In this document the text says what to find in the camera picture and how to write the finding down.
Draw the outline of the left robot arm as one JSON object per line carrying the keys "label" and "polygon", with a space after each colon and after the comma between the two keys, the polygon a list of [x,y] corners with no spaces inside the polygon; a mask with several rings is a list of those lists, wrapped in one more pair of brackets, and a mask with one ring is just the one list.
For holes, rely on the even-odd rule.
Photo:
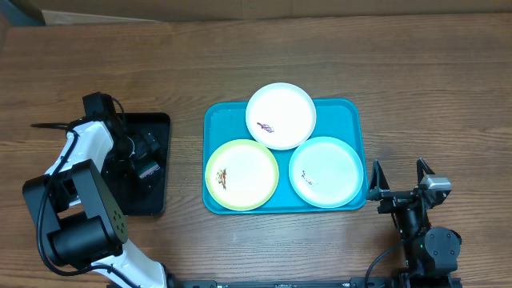
{"label": "left robot arm", "polygon": [[62,276],[93,271],[115,287],[176,286],[168,269],[130,240],[126,224],[129,216],[165,210],[170,117],[126,113],[101,92],[83,105],[81,118],[54,124],[66,144],[22,188],[43,263]]}

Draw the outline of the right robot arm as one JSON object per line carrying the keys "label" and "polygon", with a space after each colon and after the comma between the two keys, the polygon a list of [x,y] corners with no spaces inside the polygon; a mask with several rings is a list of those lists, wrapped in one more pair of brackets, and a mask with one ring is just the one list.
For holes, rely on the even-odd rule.
{"label": "right robot arm", "polygon": [[[452,278],[458,268],[462,238],[454,230],[433,227],[429,209],[443,204],[451,192],[451,182],[437,175],[419,158],[416,162],[418,182],[412,190],[391,191],[379,161],[372,166],[371,183],[366,199],[378,201],[378,213],[390,214],[400,235],[400,242],[381,253],[368,267],[365,287],[460,287],[461,280]],[[388,254],[403,249],[406,267],[396,269],[388,278],[370,276],[376,265]]]}

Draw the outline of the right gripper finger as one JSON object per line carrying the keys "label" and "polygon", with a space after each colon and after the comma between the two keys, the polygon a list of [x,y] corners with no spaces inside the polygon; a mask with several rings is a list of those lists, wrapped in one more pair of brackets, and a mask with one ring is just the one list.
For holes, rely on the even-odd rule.
{"label": "right gripper finger", "polygon": [[370,193],[390,192],[389,184],[383,173],[379,160],[374,160],[372,164],[371,181],[369,186]]}
{"label": "right gripper finger", "polygon": [[418,183],[420,183],[421,180],[423,180],[423,178],[426,175],[434,174],[432,169],[427,165],[427,163],[425,162],[425,160],[423,158],[419,158],[416,161],[416,170],[417,170]]}

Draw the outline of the green and pink sponge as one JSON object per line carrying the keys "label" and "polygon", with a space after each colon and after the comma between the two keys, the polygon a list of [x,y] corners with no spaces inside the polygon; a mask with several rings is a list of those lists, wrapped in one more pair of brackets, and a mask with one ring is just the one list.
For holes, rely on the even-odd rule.
{"label": "green and pink sponge", "polygon": [[155,171],[159,169],[160,165],[157,164],[154,160],[139,162],[135,167],[135,171],[140,179],[151,176]]}

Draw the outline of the yellow-green plate with stain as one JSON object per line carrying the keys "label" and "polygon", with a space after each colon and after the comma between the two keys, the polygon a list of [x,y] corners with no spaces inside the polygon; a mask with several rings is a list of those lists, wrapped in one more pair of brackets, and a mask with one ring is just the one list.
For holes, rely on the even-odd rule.
{"label": "yellow-green plate with stain", "polygon": [[204,179],[209,196],[228,210],[254,210],[273,196],[279,169],[264,145],[249,139],[229,141],[209,157]]}

